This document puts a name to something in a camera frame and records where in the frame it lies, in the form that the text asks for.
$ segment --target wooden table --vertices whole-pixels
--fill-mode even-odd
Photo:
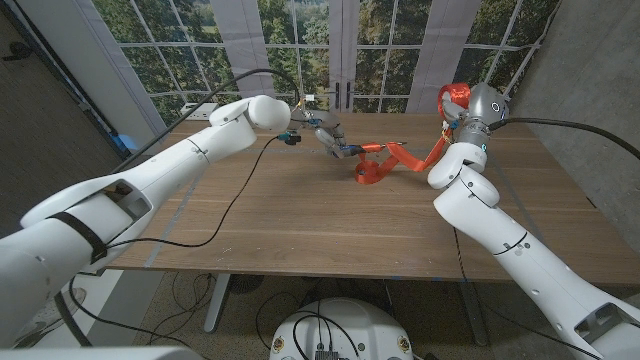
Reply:
[[[440,136],[441,118],[410,114],[341,114],[347,143],[407,141],[425,158]],[[207,126],[185,122],[166,145]],[[218,236],[188,249],[132,246],[118,269],[206,270],[218,273],[394,279],[461,279],[453,230],[435,211],[440,191],[428,171],[402,165],[374,185],[354,180],[358,158],[335,159],[311,133],[302,143],[273,142]],[[259,133],[246,151],[212,165],[194,186],[176,193],[144,236],[195,244],[208,239],[273,134]],[[573,270],[596,284],[640,284],[640,259],[525,126],[494,134],[484,175],[500,206]],[[388,156],[383,152],[376,159]],[[480,245],[461,234],[466,274],[474,281],[509,276]]]

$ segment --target black strap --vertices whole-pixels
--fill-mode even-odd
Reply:
[[[87,240],[89,245],[91,245],[91,247],[93,248],[93,253],[91,254],[91,264],[107,256],[107,244],[103,243],[102,239],[100,239],[100,237],[95,232],[93,232],[93,230],[91,230],[77,217],[66,212],[59,212],[57,214],[49,216],[49,219],[58,219],[62,221],[63,223],[69,225],[73,230],[77,231],[78,234],[82,235],[85,240]]]

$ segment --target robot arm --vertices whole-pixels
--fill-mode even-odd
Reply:
[[[328,154],[337,158],[349,156],[345,152],[346,141],[340,119],[328,111],[295,108],[288,133],[297,135],[300,129],[313,130],[316,138],[325,146]]]
[[[0,240],[0,347],[78,271],[95,271],[142,234],[164,202],[210,164],[256,140],[252,126],[287,129],[286,103],[256,96],[221,107],[211,126],[121,173],[66,188],[31,209],[23,230]]]
[[[447,117],[459,110],[443,105]],[[493,254],[563,341],[603,359],[637,358],[640,310],[583,280],[497,206],[498,191],[480,172],[488,126],[505,116],[508,109],[497,91],[484,83],[472,89],[469,109],[454,115],[463,122],[458,142],[429,173],[432,187],[447,187],[434,200],[436,210]],[[571,351],[578,359],[592,359]]]

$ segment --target trees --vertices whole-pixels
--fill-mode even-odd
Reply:
[[[174,0],[180,19],[191,40],[196,42],[222,42],[215,24],[213,9],[208,0]],[[118,43],[150,43],[142,23],[128,0],[94,0],[94,5]],[[136,0],[155,41],[186,42],[171,5],[166,0]],[[159,47],[174,74],[180,89],[173,83],[158,51],[148,47],[123,47],[122,51],[135,70],[140,82],[149,94],[176,90],[205,91],[206,85],[189,47]],[[224,48],[195,48],[203,67],[204,76],[210,86],[215,87],[231,79],[231,65]],[[229,89],[238,91],[236,85]],[[187,100],[201,98],[199,94],[188,94]],[[220,95],[219,103],[235,101],[237,96]],[[165,123],[170,124],[180,116],[184,105],[179,95],[152,97],[152,101]]]
[[[509,19],[515,8],[515,0],[483,0],[471,28],[467,43],[500,45]],[[522,3],[506,45],[532,44],[542,34],[547,18],[558,0],[527,0]],[[502,51],[489,85],[504,91],[522,64],[529,49]],[[497,54],[495,50],[465,49],[458,63],[455,82],[473,86],[484,81]]]
[[[105,23],[118,43],[151,43],[151,37],[142,26],[129,0],[93,0]],[[305,93],[320,95],[310,107],[328,108],[329,89],[329,1],[328,0],[256,0],[260,11],[267,55],[270,66],[290,74],[296,82],[302,78]],[[467,39],[468,43],[500,45],[504,31],[515,8],[517,0],[483,0]],[[156,42],[182,42],[189,38],[199,43],[222,43],[216,25],[214,10],[209,0],[173,0],[180,28],[168,0],[135,0]],[[526,0],[517,14],[507,45],[521,46],[534,42],[542,33],[547,17],[558,0]],[[361,0],[358,17],[359,48],[356,59],[356,81],[352,90],[369,99],[354,99],[354,109],[358,111],[403,111],[406,98],[389,98],[389,95],[408,97],[415,67],[419,56],[419,46],[424,38],[425,26],[429,18],[431,0],[398,0],[395,26],[391,29],[394,13],[393,0]],[[393,39],[389,46],[391,31]],[[150,94],[177,90],[205,91],[202,75],[211,87],[232,78],[231,66],[224,47],[194,48],[160,46],[160,54],[166,59],[163,64],[160,54],[152,46],[122,47],[143,86]],[[528,50],[503,50],[497,61],[489,83],[504,90],[520,67]],[[465,49],[459,61],[455,81],[470,85],[484,80],[493,63],[496,50]],[[196,58],[203,74],[200,73]],[[382,88],[384,70],[386,81]],[[176,85],[168,69],[174,74]],[[274,76],[277,93],[291,94],[290,85]],[[230,88],[237,91],[237,86]],[[189,99],[200,98],[200,94],[187,93]],[[233,95],[218,98],[223,103],[231,101]],[[174,118],[170,109],[177,106],[175,96],[154,97],[159,112],[165,121]]]

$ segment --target power cord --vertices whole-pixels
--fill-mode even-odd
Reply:
[[[177,243],[177,242],[174,242],[174,241],[163,240],[163,239],[140,238],[140,239],[125,240],[125,241],[119,242],[117,244],[107,245],[107,249],[111,249],[111,248],[114,248],[116,246],[120,246],[120,245],[124,245],[124,244],[131,244],[131,243],[143,242],[143,241],[156,242],[156,243],[162,243],[162,244],[168,244],[168,245],[186,247],[186,248],[196,248],[196,247],[202,247],[202,246],[207,245],[208,243],[213,241],[213,239],[216,237],[216,235],[218,235],[218,232],[220,231],[220,228],[222,227],[222,223],[224,222],[225,217],[227,217],[227,214],[229,213],[229,210],[231,210],[231,207],[233,206],[233,204],[236,202],[236,200],[238,200],[238,197],[240,197],[240,194],[242,194],[242,191],[244,190],[244,188],[247,187],[247,184],[249,183],[249,180],[251,180],[251,177],[253,176],[253,173],[256,171],[256,168],[258,167],[258,163],[260,162],[260,158],[262,157],[262,154],[264,154],[264,151],[267,149],[267,146],[269,146],[269,144],[271,144],[271,142],[276,140],[276,139],[278,139],[277,136],[271,138],[264,145],[264,147],[260,151],[260,154],[258,155],[258,158],[256,159],[255,164],[253,164],[253,168],[251,169],[251,172],[249,173],[249,176],[247,177],[247,180],[244,182],[244,185],[242,185],[242,188],[240,188],[240,191],[238,191],[238,193],[233,198],[233,200],[231,200],[231,203],[229,204],[229,206],[227,206],[227,210],[225,210],[224,214],[222,214],[222,218],[220,219],[220,223],[218,224],[218,227],[216,228],[216,231],[214,231],[213,235],[211,235],[211,237],[207,241],[202,242],[200,244],[182,244],[182,243]]]
[[[594,355],[594,354],[592,354],[592,353],[590,353],[590,352],[588,352],[588,351],[586,351],[586,350],[584,350],[584,349],[581,349],[581,348],[579,348],[579,347],[577,347],[577,346],[575,346],[575,345],[573,345],[573,344],[569,344],[568,342],[562,341],[562,340],[560,340],[560,339],[556,339],[556,338],[554,338],[553,336],[547,335],[547,334],[545,334],[545,333],[543,333],[543,332],[540,332],[540,331],[535,330],[535,329],[532,329],[532,328],[530,328],[530,327],[528,327],[528,326],[526,326],[526,325],[523,325],[523,324],[521,324],[521,323],[519,323],[519,322],[517,322],[517,321],[515,321],[515,320],[513,320],[513,319],[511,319],[511,318],[509,318],[509,317],[507,317],[507,316],[505,316],[505,315],[503,315],[503,314],[501,314],[501,313],[500,313],[500,312],[498,312],[497,310],[495,310],[495,309],[493,309],[492,307],[490,307],[489,305],[487,305],[484,301],[482,301],[482,299],[480,298],[480,294],[478,293],[478,289],[476,289],[476,284],[475,284],[474,282],[470,282],[470,281],[467,279],[467,275],[466,275],[466,274],[465,274],[465,272],[464,272],[464,265],[462,264],[462,254],[461,254],[461,252],[460,252],[460,242],[459,242],[459,240],[458,240],[458,231],[456,230],[456,228],[455,228],[455,227],[453,228],[453,236],[454,236],[454,237],[455,237],[455,239],[456,239],[456,248],[458,249],[458,262],[459,262],[459,264],[460,264],[460,272],[462,273],[462,279],[464,280],[464,282],[466,282],[466,283],[470,283],[470,284],[471,284],[471,286],[473,287],[473,291],[474,291],[474,293],[476,294],[476,299],[477,299],[477,301],[478,301],[478,303],[479,303],[480,305],[482,305],[483,307],[485,307],[487,310],[489,310],[490,312],[492,312],[494,315],[498,316],[499,318],[501,318],[501,319],[503,319],[503,320],[505,320],[505,321],[508,321],[508,322],[510,322],[510,323],[512,323],[512,324],[514,324],[514,325],[516,325],[516,326],[518,326],[518,327],[521,327],[521,328],[523,328],[523,329],[525,329],[525,330],[527,330],[527,331],[530,331],[530,332],[532,332],[532,333],[534,333],[534,334],[540,335],[540,336],[542,336],[542,337],[544,337],[544,338],[547,338],[547,339],[549,339],[549,340],[551,340],[551,341],[555,341],[555,342],[557,342],[558,344],[562,344],[562,345],[564,345],[564,346],[566,346],[566,347],[569,347],[569,348],[571,348],[571,349],[573,349],[573,350],[579,351],[579,352],[581,352],[581,353],[583,353],[583,354],[585,354],[585,355],[587,355],[587,356],[590,356],[590,357],[592,357],[592,358],[594,358],[594,359],[602,360],[602,359],[601,359],[600,357],[598,357],[597,355]]]
[[[160,134],[156,135],[156,137],[154,137],[151,141],[149,141],[148,143],[146,143],[140,150],[138,150],[135,154],[131,155],[131,157],[129,157],[127,160],[125,160],[124,162],[122,162],[122,164],[118,165],[115,169],[113,169],[109,174],[115,174],[117,172],[120,172],[122,169],[124,169],[125,167],[127,167],[129,164],[131,164],[135,159],[137,159],[138,157],[140,157],[140,155],[142,155],[145,151],[149,150],[149,148],[151,148],[151,146],[153,146],[155,143],[157,143],[160,139],[162,139],[163,137],[165,137],[167,134],[169,134],[173,129],[175,129],[178,125],[180,125],[180,123],[182,123],[187,117],[189,117],[189,115],[191,115],[193,112],[195,112],[200,106],[202,106],[204,103],[208,102],[209,100],[211,100],[211,98],[213,98],[213,96],[215,96],[217,93],[219,93],[220,91],[224,90],[227,86],[236,83],[238,80],[243,79],[249,75],[253,75],[256,73],[272,73],[272,74],[276,74],[278,76],[281,76],[283,79],[285,79],[287,82],[289,82],[293,89],[294,89],[294,94],[296,99],[301,99],[300,98],[300,91],[298,90],[298,86],[296,85],[296,82],[293,80],[293,78],[291,78],[291,76],[287,75],[284,72],[278,71],[278,70],[273,70],[273,69],[254,69],[254,70],[249,70],[247,72],[244,72],[236,77],[234,77],[233,79],[224,82],[222,85],[218,86],[216,89],[212,90],[209,94],[207,94],[207,96],[205,96],[202,100],[200,100],[199,103],[197,103],[195,106],[193,106],[189,111],[187,111],[186,113],[184,113],[181,117],[179,117],[176,121],[173,122],[173,124],[171,124],[170,126],[168,126],[165,130],[163,130]],[[213,234],[213,236],[204,244],[201,244],[201,246],[206,245],[207,243],[209,243],[211,240],[213,240],[213,238],[216,236],[216,234],[218,233],[218,230],[220,230],[220,227],[222,226],[222,222],[224,221],[225,216],[227,215],[227,213],[229,212],[229,209],[231,209],[231,205],[233,205],[233,203],[235,202],[235,200],[238,198],[238,196],[240,196],[240,193],[242,193],[242,190],[244,190],[244,188],[247,186],[247,183],[249,182],[249,179],[251,179],[251,175],[253,175],[253,172],[255,171],[256,167],[258,166],[258,161],[260,160],[260,157],[262,157],[262,154],[264,153],[264,150],[267,148],[267,146],[273,141],[277,139],[277,137],[274,137],[273,139],[269,140],[269,142],[267,142],[267,144],[264,146],[264,148],[262,149],[262,151],[260,152],[260,155],[258,156],[258,159],[256,161],[256,164],[254,165],[253,169],[251,170],[251,173],[249,174],[249,177],[247,178],[247,181],[245,182],[244,186],[242,187],[242,189],[240,190],[240,192],[238,193],[238,195],[236,195],[236,197],[233,199],[233,201],[231,202],[231,204],[229,204],[229,207],[227,208],[227,210],[224,213],[224,216],[222,217],[220,224],[218,225],[218,229],[216,230],[216,232]],[[184,246],[183,244],[178,244],[178,243],[172,243],[172,242],[167,242],[168,244],[171,245],[176,245],[176,246]],[[56,307],[58,308],[58,312],[61,314],[62,319],[64,320],[65,324],[67,324],[67,327],[69,328],[69,330],[71,331],[71,333],[74,335],[74,337],[76,338],[76,340],[78,341],[78,343],[81,344],[81,346],[92,346],[91,342],[89,341],[89,339],[87,338],[86,335],[84,335],[84,333],[82,332],[82,330],[80,329],[80,327],[78,326],[78,324],[76,323],[75,319],[73,318],[73,316],[71,316],[71,312],[69,311],[69,308],[67,307],[67,304],[64,301],[64,298],[62,297],[62,292],[58,292],[58,294],[56,294],[54,296],[55,302],[56,302]],[[73,293],[71,293],[71,299],[74,301],[74,303],[78,304],[77,300],[73,297]],[[96,315],[91,314],[90,312],[88,312],[84,307],[79,307],[80,309],[82,309],[85,313],[87,313],[87,315],[98,318]],[[107,322],[108,320],[104,320],[104,319],[100,319],[99,321],[102,322]],[[113,323],[112,325],[115,326],[120,326],[123,324],[118,324],[116,322],[111,322]]]
[[[209,303],[209,301],[204,301],[204,299],[207,297],[207,293],[209,292],[209,289],[211,289],[211,279],[213,279],[213,276],[211,274],[200,274],[198,276],[195,277],[195,279],[193,279],[193,296],[195,299],[195,304],[193,304],[193,306],[187,308],[185,306],[182,306],[182,304],[180,304],[180,302],[178,301],[178,298],[176,296],[175,293],[175,285],[176,285],[176,279],[178,278],[178,275],[180,273],[176,273],[176,276],[173,278],[173,282],[171,283],[171,293],[173,295],[173,300],[174,302],[178,305],[178,307],[180,307],[180,309],[182,309],[182,311],[173,314],[171,316],[166,317],[164,320],[162,320],[160,323],[158,323],[158,325],[156,325],[155,328],[153,328],[154,332],[158,332],[158,329],[165,324],[167,321],[177,318],[179,316],[182,316],[184,314],[190,314],[189,317],[182,322],[182,324],[180,326],[178,326],[177,328],[171,330],[168,333],[165,333],[165,336],[171,335],[171,334],[175,334],[176,332],[180,331],[182,328],[184,328],[189,321],[191,321],[191,319],[193,318],[193,316],[196,314],[196,312],[202,308],[204,308],[205,306],[207,306],[207,304]],[[207,282],[207,287],[204,290],[204,293],[202,293],[202,296],[198,297],[198,293],[197,293],[197,282],[199,279],[202,279],[203,277],[206,277],[208,282]],[[153,335],[151,335],[151,337],[149,338],[149,341],[147,342],[147,345],[151,345],[151,343],[155,342],[156,340],[158,340],[160,338],[156,337],[154,338]]]
[[[84,306],[82,306],[82,304],[80,304],[80,302],[75,298],[75,296],[73,296],[73,282],[75,281],[75,279],[76,279],[76,277],[74,276],[74,277],[73,277],[73,278],[71,278],[71,280],[69,281],[69,295],[71,295],[71,296],[70,296],[71,301],[72,301],[72,302],[73,302],[73,303],[78,307],[78,309],[82,310],[82,312],[84,312],[85,314],[89,315],[89,316],[90,316],[91,318],[93,318],[94,320],[99,321],[99,322],[101,322],[101,323],[105,323],[105,324],[109,324],[109,325],[113,325],[113,326],[121,327],[121,328],[124,328],[124,329],[129,329],[129,330],[139,331],[139,332],[143,332],[143,333],[150,334],[150,335],[152,335],[152,336],[157,336],[157,337],[161,337],[161,338],[165,338],[165,339],[173,340],[173,341],[175,341],[175,342],[178,342],[178,343],[180,343],[180,344],[182,344],[182,345],[184,345],[184,346],[186,346],[186,347],[188,347],[188,348],[192,349],[192,348],[191,348],[191,346],[189,346],[189,344],[187,344],[186,342],[184,342],[184,341],[182,341],[182,340],[180,340],[180,339],[178,339],[178,338],[175,338],[175,337],[173,337],[173,336],[162,335],[162,334],[158,334],[158,333],[157,333],[157,332],[155,332],[155,331],[149,331],[149,330],[142,329],[142,328],[139,328],[139,327],[130,326],[130,325],[125,325],[125,324],[121,324],[121,323],[116,322],[116,321],[105,320],[105,319],[103,319],[103,318],[101,318],[101,317],[99,317],[99,316],[97,316],[97,315],[94,315],[92,312],[90,312],[90,311],[89,311],[89,310],[87,310]],[[202,356],[202,357],[203,357],[204,359],[206,359],[206,360],[211,360],[211,359],[209,359],[209,358],[207,358],[207,357],[205,357],[205,356],[203,356],[203,355],[200,355],[200,356]]]
[[[260,317],[260,313],[262,312],[262,309],[264,308],[264,306],[267,305],[267,303],[269,301],[271,301],[271,300],[273,300],[273,299],[275,299],[275,298],[277,298],[278,296],[281,296],[281,295],[287,295],[290,298],[292,298],[293,300],[295,300],[296,304],[298,303],[298,298],[295,295],[293,295],[292,293],[287,292],[287,291],[281,291],[279,293],[275,293],[275,294],[271,295],[271,297],[269,297],[267,300],[265,300],[262,303],[262,305],[260,305],[260,307],[258,308],[258,312],[256,313],[256,319],[255,319],[256,320],[255,321],[256,322],[256,333],[258,333],[258,337],[260,338],[260,341],[262,341],[262,344],[264,344],[264,347],[266,347],[267,350],[271,350],[271,346],[267,345],[267,342],[264,341],[264,338],[262,337],[262,334],[260,333],[260,327],[258,326],[259,325],[258,319]]]
[[[630,152],[638,160],[640,160],[640,151],[635,147],[631,146],[631,144],[629,144],[628,142],[622,140],[620,137],[606,130],[600,129],[598,127],[586,125],[586,124],[580,124],[576,122],[552,120],[552,119],[538,119],[538,118],[511,118],[511,119],[504,119],[489,125],[489,131],[494,131],[507,124],[515,124],[515,123],[552,125],[552,126],[562,126],[562,127],[585,130],[585,131],[606,137],[607,139],[613,141],[614,143],[618,144],[619,146],[621,146],[622,148]]]
[[[282,77],[289,84],[291,84],[291,86],[293,86],[296,99],[300,99],[300,91],[298,91],[298,86],[296,85],[296,82],[293,80],[293,78],[291,78],[291,76],[287,75],[286,73],[284,73],[282,71],[278,71],[278,70],[273,70],[273,69],[253,69],[253,70],[249,70],[247,72],[244,72],[244,73],[234,77],[231,80],[228,80],[228,81],[224,82],[223,84],[221,84],[217,88],[213,89],[209,94],[207,94],[207,96],[204,97],[204,99],[200,100],[199,103],[194,105],[189,111],[184,113],[181,117],[179,117],[176,121],[174,121],[166,129],[164,129],[160,134],[156,135],[156,137],[154,137],[151,141],[146,143],[142,148],[140,148],[140,150],[136,151],[135,154],[131,155],[131,157],[129,157],[129,158],[127,158],[127,160],[123,161],[122,164],[118,165],[109,174],[115,174],[115,173],[118,173],[118,172],[122,171],[122,169],[124,169],[129,164],[131,164],[135,159],[140,157],[140,155],[142,155],[145,151],[149,150],[149,148],[151,148],[153,145],[155,145],[155,143],[157,143],[160,139],[165,137],[173,129],[175,129],[178,125],[180,125],[184,120],[186,120],[189,117],[189,115],[193,114],[196,110],[198,110],[198,108],[200,106],[202,106],[202,104],[204,104],[204,103],[208,102],[209,100],[211,100],[212,97],[214,97],[217,93],[219,93],[220,91],[222,91],[225,88],[227,88],[227,86],[229,86],[231,84],[235,84],[238,80],[244,79],[247,76],[250,76],[250,75],[253,75],[253,74],[256,74],[256,73],[271,73],[271,74],[276,74],[276,75]]]
[[[303,359],[305,360],[309,360],[309,358],[307,357],[307,355],[304,354],[304,352],[302,351],[302,348],[300,347],[300,343],[298,343],[298,337],[296,335],[296,329],[298,328],[298,324],[304,320],[304,319],[308,319],[308,318],[320,318],[322,320],[328,321],[330,323],[332,323],[333,325],[335,325],[349,340],[349,342],[351,343],[351,347],[353,347],[353,351],[356,353],[356,358],[360,359],[360,353],[358,352],[358,348],[356,347],[356,344],[353,342],[353,339],[351,338],[351,336],[349,336],[349,334],[342,328],[342,326],[338,325],[335,321],[329,319],[326,316],[322,316],[319,314],[314,313],[313,311],[298,311],[296,313],[309,313],[310,315],[305,315],[303,317],[301,317],[300,319],[296,320],[296,322],[293,324],[293,343],[296,345],[296,348],[298,349],[298,352],[300,353],[300,356],[302,356]]]

